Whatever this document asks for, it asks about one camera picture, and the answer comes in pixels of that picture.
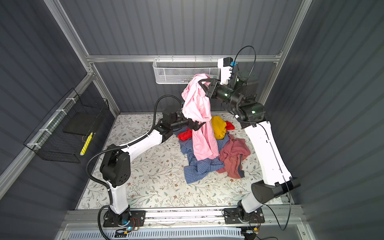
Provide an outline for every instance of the yellow marker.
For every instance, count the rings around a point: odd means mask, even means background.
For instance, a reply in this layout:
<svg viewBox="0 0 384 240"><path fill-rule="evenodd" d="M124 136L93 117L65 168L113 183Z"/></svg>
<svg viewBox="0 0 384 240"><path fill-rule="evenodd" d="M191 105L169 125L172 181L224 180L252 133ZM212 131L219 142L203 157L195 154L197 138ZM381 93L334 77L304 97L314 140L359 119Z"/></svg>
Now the yellow marker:
<svg viewBox="0 0 384 240"><path fill-rule="evenodd" d="M87 151L87 148L88 148L89 143L91 142L92 136L93 136L93 133L91 132L91 134L87 138L87 141L85 141L85 143L84 143L84 147L80 152L80 156L83 156L85 154L85 151Z"/></svg>

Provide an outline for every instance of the aluminum frame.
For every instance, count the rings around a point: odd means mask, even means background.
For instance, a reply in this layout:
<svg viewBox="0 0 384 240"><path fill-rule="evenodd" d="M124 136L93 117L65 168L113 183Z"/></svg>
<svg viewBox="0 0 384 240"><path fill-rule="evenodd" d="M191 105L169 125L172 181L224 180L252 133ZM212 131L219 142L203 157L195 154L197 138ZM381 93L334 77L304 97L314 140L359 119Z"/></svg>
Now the aluminum frame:
<svg viewBox="0 0 384 240"><path fill-rule="evenodd" d="M227 58L235 56L226 56L226 55L141 55L141 56L131 56L131 55L89 55L86 59L89 62L94 63L144 63L144 62L153 62L154 59L158 61L166 62L217 62L219 58ZM244 55L238 56L236 58L237 62L253 62L255 60L254 55ZM277 63L280 61L280 55L258 55L256 56L256 62L274 62Z"/></svg>
<svg viewBox="0 0 384 240"><path fill-rule="evenodd" d="M87 89L89 84L93 81L95 75L93 72L88 73L82 81L77 85L77 87L72 91L67 99L63 101L63 103L58 107L58 109L63 109L73 98L78 94L81 94ZM55 113L46 121L46 123L42 126L42 129L47 128L49 124L55 119L55 117L59 114L59 111L55 111ZM41 136L43 132L38 131L30 143L35 143ZM19 177L21 172L25 169L25 167L29 164L32 158L35 156L35 152L31 149L24 147L22 151L16 156L16 158L11 162L11 164L4 170L4 172L0 176L0 199L4 196L4 194L8 191L8 189L12 186L12 184Z"/></svg>
<svg viewBox="0 0 384 240"><path fill-rule="evenodd" d="M288 217L289 205L270 205L280 223L285 223ZM222 210L227 207L180 207L133 209L145 210L146 219L142 228L185 228L185 227L247 227L249 224L226 225ZM71 210L68 211L56 240L66 240L71 231L98 230L97 215L99 210ZM265 223L262 225L277 225L277 221L268 207L263 207ZM304 215L301 205L292 205L289 225L296 225L302 234L303 240L315 240L312 230Z"/></svg>
<svg viewBox="0 0 384 240"><path fill-rule="evenodd" d="M86 56L88 55L88 51L85 48L83 42L81 41L79 35L77 34L74 26L71 23L71 20L69 19L68 15L65 13L63 6L61 5L59 0L44 0L45 4L47 5L48 9L50 10L51 14L55 18L57 24L60 26L61 30L63 31L65 37L71 44L73 50L75 51L77 57L81 61L83 67L87 71L95 72L96 77L93 81L96 85L97 89L99 90L99 93L102 98L105 98L108 100L109 108L115 116L119 115L120 110L113 99L111 93L109 92L107 86L105 85L105 82L103 81L103 78L101 77L99 71L97 70L96 66L91 64L87 59Z"/></svg>
<svg viewBox="0 0 384 240"><path fill-rule="evenodd" d="M271 90L275 84L277 77L279 76L281 68L285 62L285 59L288 56L288 53L292 47L293 41L295 40L296 35L299 32L301 24L303 23L303 20L305 18L305 15L308 12L308 9L311 6L311 3L312 3L312 0L302 0L300 3L300 7L297 10L293 23L290 27L288 35L285 38L283 47L281 49L280 61L276 64L276 67L273 69L270 75L270 78L267 80L267 83L265 84L263 92L260 95L259 102L263 105L265 105L265 102L268 99L269 94L271 93Z"/></svg>

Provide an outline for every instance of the black wire basket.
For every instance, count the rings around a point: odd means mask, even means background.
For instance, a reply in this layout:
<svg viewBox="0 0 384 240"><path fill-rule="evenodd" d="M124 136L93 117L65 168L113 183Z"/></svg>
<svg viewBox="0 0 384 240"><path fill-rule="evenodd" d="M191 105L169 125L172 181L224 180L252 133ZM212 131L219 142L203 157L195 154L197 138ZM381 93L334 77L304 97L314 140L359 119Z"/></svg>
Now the black wire basket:
<svg viewBox="0 0 384 240"><path fill-rule="evenodd" d="M80 163L104 121L109 105L104 98L78 94L65 100L67 104L56 110L45 124L42 124L43 120L24 145L43 160Z"/></svg>

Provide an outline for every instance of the floral mat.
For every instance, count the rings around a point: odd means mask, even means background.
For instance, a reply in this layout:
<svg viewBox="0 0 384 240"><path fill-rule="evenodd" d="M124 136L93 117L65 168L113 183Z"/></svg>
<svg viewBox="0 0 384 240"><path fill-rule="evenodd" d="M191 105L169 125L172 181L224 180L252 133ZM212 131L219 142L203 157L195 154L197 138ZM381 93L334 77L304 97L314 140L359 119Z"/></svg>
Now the floral mat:
<svg viewBox="0 0 384 240"><path fill-rule="evenodd" d="M230 121L235 130L230 134L246 141L251 155L242 161L245 177L232 179L226 173L211 172L202 180L187 184L184 166L186 155L180 151L178 138L173 135L166 142L152 147L131 163L131 177L127 183L127 199L131 208L202 207L236 205L251 191L251 184L262 179L262 171L255 150L240 124L229 113L212 113ZM119 115L106 141L120 145L145 134L152 126L152 114ZM102 179L99 171L103 155L98 159L93 176ZM108 194L101 184L89 181L78 209L98 209L109 203ZM282 204L280 198L269 204Z"/></svg>

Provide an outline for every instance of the white vent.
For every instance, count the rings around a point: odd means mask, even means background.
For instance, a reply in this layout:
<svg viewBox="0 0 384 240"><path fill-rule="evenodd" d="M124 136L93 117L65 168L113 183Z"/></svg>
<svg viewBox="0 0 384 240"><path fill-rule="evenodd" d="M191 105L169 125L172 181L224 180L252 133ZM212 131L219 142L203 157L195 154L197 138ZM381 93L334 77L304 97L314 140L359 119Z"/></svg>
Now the white vent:
<svg viewBox="0 0 384 240"><path fill-rule="evenodd" d="M199 73L217 78L220 69L217 62L161 62L153 61L153 71L156 83L159 84L188 84L193 76Z"/></svg>
<svg viewBox="0 0 384 240"><path fill-rule="evenodd" d="M235 227L204 227L204 228L153 228L139 229L127 234L126 237L114 237L116 230L104 230L110 239L181 239L215 237L218 239L244 239L241 229ZM71 231L68 240L88 239L103 240L98 230Z"/></svg>

